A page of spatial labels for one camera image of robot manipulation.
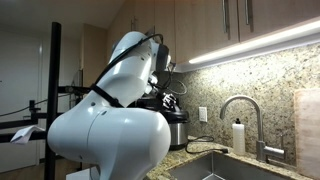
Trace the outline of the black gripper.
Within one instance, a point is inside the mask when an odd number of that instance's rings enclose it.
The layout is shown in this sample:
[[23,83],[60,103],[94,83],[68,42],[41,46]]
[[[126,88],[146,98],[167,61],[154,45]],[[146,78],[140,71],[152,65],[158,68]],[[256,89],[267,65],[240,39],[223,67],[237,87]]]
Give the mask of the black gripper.
[[155,72],[168,72],[168,77],[162,85],[158,84],[157,76],[151,74],[148,85],[151,87],[150,93],[155,96],[166,109],[173,110],[177,103],[172,93],[166,93],[172,82],[173,69],[175,64],[170,60],[169,48],[166,45],[159,45],[155,54]]

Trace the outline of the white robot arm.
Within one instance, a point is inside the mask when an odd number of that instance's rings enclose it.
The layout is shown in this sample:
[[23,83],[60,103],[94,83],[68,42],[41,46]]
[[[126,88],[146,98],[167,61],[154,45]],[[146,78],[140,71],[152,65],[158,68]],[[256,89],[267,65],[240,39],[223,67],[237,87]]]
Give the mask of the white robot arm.
[[109,64],[75,107],[58,116],[47,142],[59,155],[100,168],[100,180],[142,180],[166,156],[171,134],[156,111],[132,108],[151,90],[160,45],[137,31],[124,35]]

